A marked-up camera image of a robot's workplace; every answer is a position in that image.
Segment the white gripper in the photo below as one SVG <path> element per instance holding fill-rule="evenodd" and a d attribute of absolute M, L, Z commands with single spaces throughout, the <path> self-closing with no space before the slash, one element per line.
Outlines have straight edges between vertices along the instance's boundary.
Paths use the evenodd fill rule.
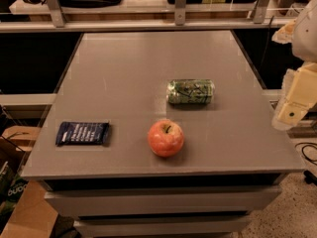
<path fill-rule="evenodd" d="M 291 20 L 272 38 L 278 44 L 292 42 L 292 53 L 305 62 L 288 69 L 282 81 L 280 98 L 271 125 L 286 131 L 295 127 L 317 104 L 317 0 L 311 0 L 296 20 Z"/>

